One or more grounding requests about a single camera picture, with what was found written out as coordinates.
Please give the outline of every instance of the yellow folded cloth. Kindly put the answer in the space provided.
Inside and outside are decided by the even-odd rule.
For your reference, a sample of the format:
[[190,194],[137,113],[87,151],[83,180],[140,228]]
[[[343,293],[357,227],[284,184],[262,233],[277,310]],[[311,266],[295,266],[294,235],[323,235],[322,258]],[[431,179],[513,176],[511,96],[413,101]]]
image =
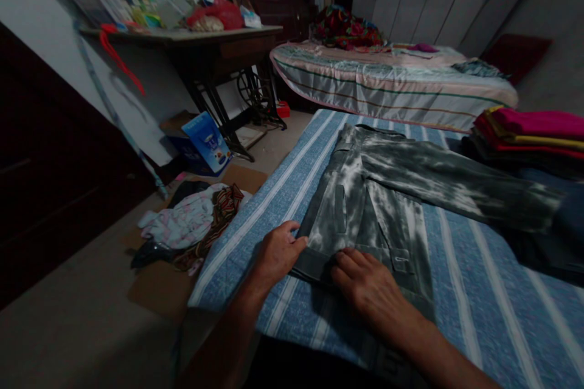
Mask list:
[[584,142],[581,141],[556,139],[551,137],[521,136],[507,131],[492,116],[492,114],[499,108],[503,108],[503,105],[485,109],[484,114],[485,118],[487,119],[489,125],[492,126],[497,137],[505,140],[507,143],[556,146],[566,149],[574,149],[577,151],[584,151]]

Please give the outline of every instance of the blue box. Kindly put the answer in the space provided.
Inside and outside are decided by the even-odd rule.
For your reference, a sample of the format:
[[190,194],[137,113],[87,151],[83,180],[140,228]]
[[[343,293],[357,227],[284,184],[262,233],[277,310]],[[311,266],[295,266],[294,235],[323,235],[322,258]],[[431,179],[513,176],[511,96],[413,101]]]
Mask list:
[[215,121],[206,111],[199,115],[183,111],[162,123],[160,128],[196,174],[218,176],[233,158]]

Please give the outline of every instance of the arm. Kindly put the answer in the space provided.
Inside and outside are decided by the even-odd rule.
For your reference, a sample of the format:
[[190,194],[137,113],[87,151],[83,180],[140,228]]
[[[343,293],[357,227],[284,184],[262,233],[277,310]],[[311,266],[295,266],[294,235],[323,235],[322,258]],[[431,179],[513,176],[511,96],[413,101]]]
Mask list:
[[178,388],[237,387],[263,302],[308,243],[307,237],[291,234],[299,227],[298,222],[284,222],[264,237],[249,275],[182,373]]
[[402,295],[390,271],[371,254],[345,248],[333,281],[386,345],[399,349],[433,386],[498,388]]

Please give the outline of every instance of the door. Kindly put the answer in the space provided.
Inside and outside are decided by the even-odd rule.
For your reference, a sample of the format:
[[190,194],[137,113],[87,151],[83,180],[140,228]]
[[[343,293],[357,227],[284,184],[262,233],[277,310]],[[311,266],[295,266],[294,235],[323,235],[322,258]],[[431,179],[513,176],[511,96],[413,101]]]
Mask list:
[[155,186],[121,133],[3,26],[0,42],[1,309]]

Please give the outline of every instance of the mattress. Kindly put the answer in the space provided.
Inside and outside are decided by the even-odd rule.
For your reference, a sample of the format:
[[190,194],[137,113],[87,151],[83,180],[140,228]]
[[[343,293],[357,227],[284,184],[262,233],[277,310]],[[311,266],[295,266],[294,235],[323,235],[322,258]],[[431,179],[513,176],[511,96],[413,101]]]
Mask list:
[[[220,312],[263,236],[302,222],[346,123],[394,129],[451,146],[461,134],[319,110],[280,167],[215,242],[189,306]],[[584,291],[519,265],[491,227],[424,204],[436,323],[444,336],[503,387],[584,387]],[[287,276],[268,296],[257,329],[374,369],[380,347],[346,303]]]
[[468,59],[449,47],[436,48],[360,53],[305,42],[283,44],[270,57],[303,98],[378,119],[468,131],[483,110],[517,106],[507,80],[460,73],[451,66]]

